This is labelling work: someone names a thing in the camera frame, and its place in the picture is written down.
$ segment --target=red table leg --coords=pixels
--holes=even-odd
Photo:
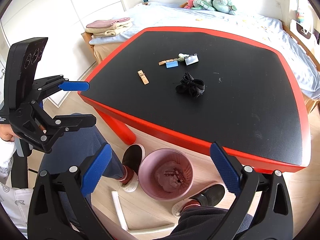
[[[136,135],[127,127],[127,125],[113,117],[95,109],[107,125],[115,132],[115,134],[127,145],[134,144]]]

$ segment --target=table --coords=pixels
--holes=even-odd
[[[158,65],[179,53],[197,53],[199,62]],[[186,71],[204,81],[202,96],[176,92]],[[90,89],[80,96],[127,144],[135,134],[125,124],[205,155],[218,141],[259,172],[296,172],[310,162],[300,88],[284,57],[262,43],[201,28],[147,28],[113,51],[86,81]]]

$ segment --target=person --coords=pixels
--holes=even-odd
[[[33,190],[6,186],[15,152],[14,136],[16,135],[10,125],[0,125],[0,203],[15,226],[27,237],[28,210]],[[47,170],[50,174],[57,174],[65,172],[70,166],[79,166],[87,156],[94,155],[105,142],[96,126],[65,133],[53,145],[52,152],[44,155],[39,171]],[[145,150],[140,144],[129,146],[122,162],[112,150],[111,160],[103,176],[118,180],[123,190],[133,192],[138,186],[137,174],[144,156]],[[83,232],[66,193],[59,192],[59,195],[69,221]],[[172,214],[180,217],[179,223],[169,236],[161,240],[207,239],[228,211],[214,207],[224,195],[224,185],[213,182],[199,193],[176,203],[172,208]],[[91,204],[90,194],[86,199]],[[247,215],[238,232],[246,230],[251,220],[252,216]]]

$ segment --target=foot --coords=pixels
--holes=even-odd
[[[145,150],[141,144],[132,144],[124,152],[122,164],[125,174],[119,179],[119,185],[124,191],[134,192],[138,187],[138,172],[144,156]]]
[[[221,182],[214,182],[202,189],[195,195],[188,197],[180,202],[176,203],[171,211],[176,217],[180,217],[180,213],[185,208],[195,207],[195,206],[210,206],[214,207],[219,204],[223,199],[226,192],[226,187]]]

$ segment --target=wooden clothespin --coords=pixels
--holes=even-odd
[[[148,79],[146,78],[146,75],[143,73],[142,70],[139,70],[138,74],[145,85],[149,83]]]
[[[166,64],[167,62],[173,62],[173,61],[178,61],[177,58],[173,58],[173,59],[167,59],[164,61],[159,62],[159,66]]]

